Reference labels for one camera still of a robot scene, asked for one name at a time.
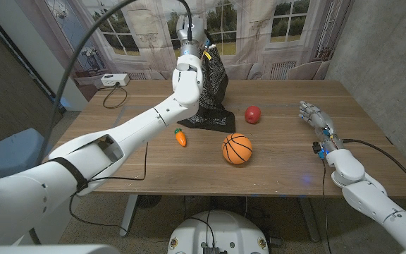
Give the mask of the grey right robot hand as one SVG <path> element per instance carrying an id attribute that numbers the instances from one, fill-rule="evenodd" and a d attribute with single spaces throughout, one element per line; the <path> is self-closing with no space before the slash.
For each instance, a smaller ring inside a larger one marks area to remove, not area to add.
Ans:
<path id="1" fill-rule="evenodd" d="M 343 141 L 338 137 L 332 118 L 314 104 L 300 101 L 299 117 L 314 128 L 323 150 L 330 153 L 343 149 Z"/>

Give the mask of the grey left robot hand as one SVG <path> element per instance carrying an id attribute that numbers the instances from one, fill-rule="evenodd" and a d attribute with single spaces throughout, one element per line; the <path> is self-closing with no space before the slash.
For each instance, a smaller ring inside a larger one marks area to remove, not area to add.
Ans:
<path id="1" fill-rule="evenodd" d="M 187 16 L 179 16 L 176 34 L 180 42 L 180 55 L 201 57 L 203 51 L 212 45 L 209 33 L 204 28 L 204 20 L 193 16 L 190 22 Z"/>

